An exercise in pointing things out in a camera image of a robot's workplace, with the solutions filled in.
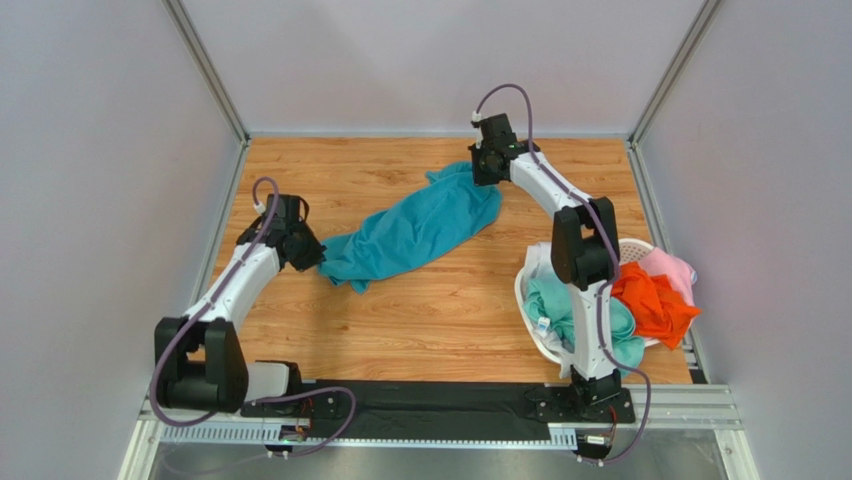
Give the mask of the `teal blue t-shirt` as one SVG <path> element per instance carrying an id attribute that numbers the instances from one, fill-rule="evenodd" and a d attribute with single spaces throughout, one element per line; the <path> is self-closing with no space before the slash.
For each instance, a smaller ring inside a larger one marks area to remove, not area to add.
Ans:
<path id="1" fill-rule="evenodd" d="M 471 164 L 452 163 L 425 178 L 425 187 L 368 216 L 354 232 L 324 240 L 318 273 L 363 294 L 375 281 L 441 258 L 497 220 L 503 195 L 494 185 L 475 185 Z"/>

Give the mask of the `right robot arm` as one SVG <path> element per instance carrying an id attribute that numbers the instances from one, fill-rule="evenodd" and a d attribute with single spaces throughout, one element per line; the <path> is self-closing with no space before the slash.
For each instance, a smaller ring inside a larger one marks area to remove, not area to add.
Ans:
<path id="1" fill-rule="evenodd" d="M 552 403 L 584 420 L 607 416 L 622 392 L 623 369 L 610 346 L 611 290 L 620 267 L 614 206 L 567 181 L 532 139 L 517 137 L 507 115 L 475 112 L 471 124 L 475 185 L 510 181 L 553 222 L 550 264 L 572 304 L 574 348 L 567 356 L 570 383 L 555 390 Z"/>

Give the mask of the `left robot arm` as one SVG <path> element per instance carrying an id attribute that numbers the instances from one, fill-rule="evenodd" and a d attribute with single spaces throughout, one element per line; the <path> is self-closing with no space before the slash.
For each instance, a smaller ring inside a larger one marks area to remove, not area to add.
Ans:
<path id="1" fill-rule="evenodd" d="M 247 362 L 239 331 L 286 265 L 302 272 L 323 261 L 325 248 L 307 224 L 308 212 L 299 196 L 269 195 L 210 289 L 183 315 L 160 320 L 153 379 L 160 408 L 234 413 L 247 402 L 290 392 L 295 364 Z"/>

